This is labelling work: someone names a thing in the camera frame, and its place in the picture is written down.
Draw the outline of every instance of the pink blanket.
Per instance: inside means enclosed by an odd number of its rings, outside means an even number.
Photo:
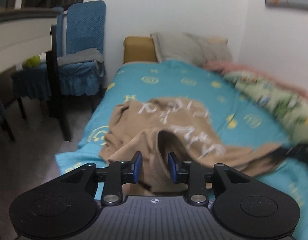
[[[300,96],[308,100],[308,91],[306,89],[279,81],[276,78],[268,75],[266,72],[255,70],[252,67],[247,66],[247,65],[235,64],[230,61],[210,60],[210,61],[205,62],[202,68],[205,70],[218,72],[221,75],[225,75],[232,71],[246,70],[256,75],[263,76],[264,78],[269,79],[271,82],[275,83],[280,88],[298,93]]]

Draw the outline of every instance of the yellow headboard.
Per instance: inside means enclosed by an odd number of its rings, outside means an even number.
[[[157,62],[151,37],[129,36],[124,40],[124,63],[131,61]]]

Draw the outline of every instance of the gray floor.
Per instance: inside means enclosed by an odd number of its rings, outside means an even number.
[[[84,127],[91,117],[87,98],[69,98],[67,116],[72,141],[62,138],[58,121],[47,114],[44,104],[23,100],[27,120],[20,116],[16,102],[6,110],[7,120],[16,138],[11,142],[0,127],[0,239],[12,240],[16,233],[9,219],[9,206],[22,192],[58,176],[54,155],[75,151]]]

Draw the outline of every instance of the blue bedsheet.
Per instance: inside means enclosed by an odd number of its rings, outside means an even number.
[[[252,146],[265,142],[288,143],[282,127],[265,110],[260,109],[221,76],[169,60],[161,64],[130,63],[124,65],[108,87],[102,103],[87,124],[74,153],[56,155],[62,174],[84,163],[105,167],[98,157],[113,108],[127,100],[146,102],[157,97],[188,97],[205,104],[211,124],[226,145]],[[291,195],[301,208],[301,219],[294,232],[298,240],[308,240],[308,168],[295,160],[286,160],[275,173],[259,180]],[[102,185],[96,198],[100,198]]]

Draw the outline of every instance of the brown cloth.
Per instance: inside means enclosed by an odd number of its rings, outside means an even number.
[[[224,163],[256,176],[275,168],[266,155],[279,147],[268,143],[253,151],[251,147],[223,145],[210,125],[208,110],[187,98],[156,98],[146,103],[131,100],[117,105],[105,141],[99,155],[109,162],[130,160],[136,151],[142,153],[140,181],[149,185],[151,192],[186,190],[186,185],[173,184],[170,179],[167,154],[171,151],[181,161],[194,160],[209,168]],[[128,193],[141,191],[133,185]]]

